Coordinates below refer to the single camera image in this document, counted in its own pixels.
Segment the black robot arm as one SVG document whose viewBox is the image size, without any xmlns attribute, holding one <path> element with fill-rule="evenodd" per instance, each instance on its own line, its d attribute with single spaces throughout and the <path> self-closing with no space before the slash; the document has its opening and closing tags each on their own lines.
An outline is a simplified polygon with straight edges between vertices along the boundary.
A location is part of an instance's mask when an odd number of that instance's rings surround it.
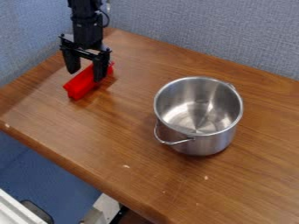
<svg viewBox="0 0 299 224">
<path fill-rule="evenodd" d="M 68 0 L 72 34 L 61 34 L 60 50 L 66 70 L 80 70 L 80 59 L 92 61 L 92 80 L 100 82 L 108 74 L 110 48 L 102 43 L 102 31 L 109 17 L 101 10 L 101 0 Z"/>
</svg>

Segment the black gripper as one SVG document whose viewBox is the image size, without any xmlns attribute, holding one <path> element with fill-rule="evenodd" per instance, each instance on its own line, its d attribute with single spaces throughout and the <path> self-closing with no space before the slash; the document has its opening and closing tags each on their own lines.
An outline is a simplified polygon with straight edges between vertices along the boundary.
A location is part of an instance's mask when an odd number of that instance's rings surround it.
<svg viewBox="0 0 299 224">
<path fill-rule="evenodd" d="M 90 60 L 93 64 L 93 81 L 100 82 L 108 73 L 110 48 L 101 41 L 90 45 L 78 44 L 70 34 L 61 34 L 58 38 L 68 72 L 74 74 L 80 70 L 80 58 Z"/>
</svg>

